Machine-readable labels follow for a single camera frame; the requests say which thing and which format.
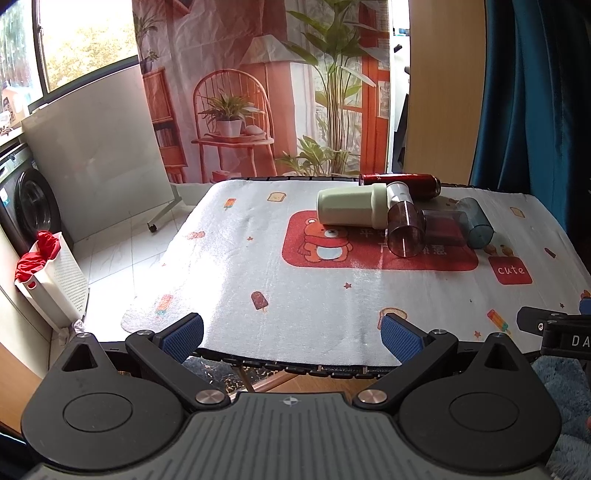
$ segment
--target white flower pot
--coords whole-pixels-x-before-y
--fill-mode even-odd
[[[217,121],[217,133],[221,137],[240,137],[242,120],[230,120],[229,122]]]

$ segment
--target tablecloth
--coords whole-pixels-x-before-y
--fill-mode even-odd
[[[318,223],[318,191],[342,186],[355,188],[296,180],[214,185],[149,272],[122,327],[159,331],[197,312],[203,348],[269,361],[391,366],[399,362],[381,343],[385,313],[460,340],[504,331],[528,352],[541,338],[518,330],[520,307],[577,314],[589,295],[589,273],[532,196],[443,188],[431,207],[475,198],[495,229],[492,243],[484,251],[427,245],[403,259],[388,251],[383,232]]]

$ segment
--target white laundry basket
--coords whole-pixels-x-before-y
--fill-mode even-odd
[[[15,285],[51,327],[59,329],[80,320],[88,301],[88,280],[80,270],[61,232],[53,235],[60,251],[26,282]],[[38,251],[37,242],[31,252]]]

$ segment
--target window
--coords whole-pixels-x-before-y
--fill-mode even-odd
[[[19,90],[27,105],[43,94],[35,61],[31,0],[19,0],[0,17],[0,86],[3,82]]]
[[[17,0],[0,15],[0,91],[29,111],[136,64],[131,0]]]
[[[37,0],[47,90],[136,56],[131,0]]]

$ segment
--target white floor tile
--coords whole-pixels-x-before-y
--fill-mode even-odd
[[[168,244],[177,234],[174,221],[158,228],[156,233],[146,229],[144,232],[131,238],[131,254],[133,263],[136,264],[147,258],[166,252]]]
[[[145,212],[139,213],[131,218],[131,236],[139,235],[140,233],[149,232],[148,222],[154,218],[158,212],[160,212],[166,204],[152,208]],[[158,220],[156,226],[158,229],[164,228],[170,222],[174,223],[173,214],[167,212],[160,220]]]
[[[99,342],[125,340],[129,333],[121,328],[121,319],[133,299],[132,267],[94,282],[90,286],[85,331],[92,332]]]
[[[92,255],[89,282],[92,284],[101,278],[131,266],[131,264],[131,239],[128,238]]]
[[[183,226],[183,223],[187,221],[187,218],[194,208],[194,205],[185,205],[183,202],[174,206],[172,213],[174,217],[174,223],[177,225],[177,230],[180,230],[180,228]]]
[[[131,238],[131,219],[123,220],[113,226],[105,228],[92,235],[93,249],[92,253],[101,252],[113,245],[120,244]]]
[[[79,242],[74,244],[74,251],[72,252],[76,260],[82,260],[92,255],[92,248],[94,246],[94,237],[87,236]]]
[[[138,295],[146,282],[150,281],[150,268],[154,265],[160,265],[163,254],[154,255],[141,262],[134,264],[134,288]]]
[[[86,277],[87,280],[90,278],[90,262],[91,262],[91,260],[92,260],[92,257],[86,257],[86,258],[83,258],[82,260],[78,260],[78,266],[82,270],[82,273],[84,274],[84,276]]]

